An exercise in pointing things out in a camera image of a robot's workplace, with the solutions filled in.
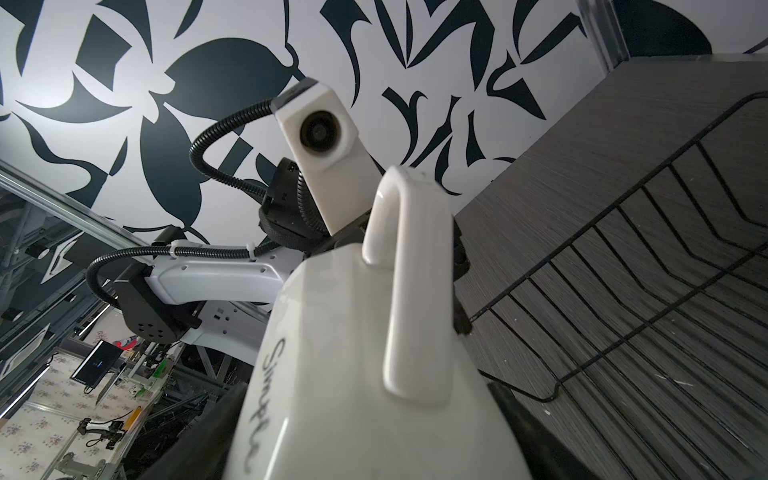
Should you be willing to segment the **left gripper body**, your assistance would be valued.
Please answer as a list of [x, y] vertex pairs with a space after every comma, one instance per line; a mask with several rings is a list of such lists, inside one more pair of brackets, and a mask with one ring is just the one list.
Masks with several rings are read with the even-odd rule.
[[[350, 244], [361, 244], [367, 230], [370, 219], [370, 212], [364, 213], [361, 217], [353, 221], [350, 225], [344, 227], [337, 234], [324, 239], [312, 251], [312, 256], [317, 256]], [[465, 246], [462, 242], [462, 232], [456, 222], [453, 220], [453, 281], [456, 282], [466, 275], [471, 267]], [[471, 333], [471, 321], [453, 289], [453, 327], [458, 335], [469, 335]]]

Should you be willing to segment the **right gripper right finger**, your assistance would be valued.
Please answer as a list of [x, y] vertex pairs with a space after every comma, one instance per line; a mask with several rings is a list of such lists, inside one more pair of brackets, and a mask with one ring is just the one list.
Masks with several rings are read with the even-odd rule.
[[488, 389], [507, 421], [533, 479], [599, 479], [499, 382]]

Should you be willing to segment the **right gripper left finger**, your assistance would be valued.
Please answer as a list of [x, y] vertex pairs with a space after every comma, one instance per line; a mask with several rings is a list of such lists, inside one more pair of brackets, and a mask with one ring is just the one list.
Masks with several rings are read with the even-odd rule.
[[139, 479], [222, 479], [246, 393], [243, 383], [230, 389]]

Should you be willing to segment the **cream ceramic mug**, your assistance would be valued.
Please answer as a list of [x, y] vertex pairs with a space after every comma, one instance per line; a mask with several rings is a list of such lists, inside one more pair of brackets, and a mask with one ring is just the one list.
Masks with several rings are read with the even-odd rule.
[[284, 284], [228, 479], [526, 479], [522, 451], [453, 326], [443, 189], [393, 167], [362, 243]]

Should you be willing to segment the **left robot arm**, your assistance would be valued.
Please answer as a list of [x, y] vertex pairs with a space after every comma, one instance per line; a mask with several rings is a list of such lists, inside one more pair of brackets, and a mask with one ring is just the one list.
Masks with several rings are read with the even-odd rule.
[[[468, 364], [454, 326], [453, 219], [446, 194], [423, 173], [386, 171], [359, 242], [289, 262], [284, 249], [180, 244], [117, 289], [127, 325], [156, 343], [191, 342], [255, 367], [316, 377], [376, 378], [408, 395], [444, 387]], [[261, 340], [220, 320], [190, 323], [196, 302], [265, 302]]]

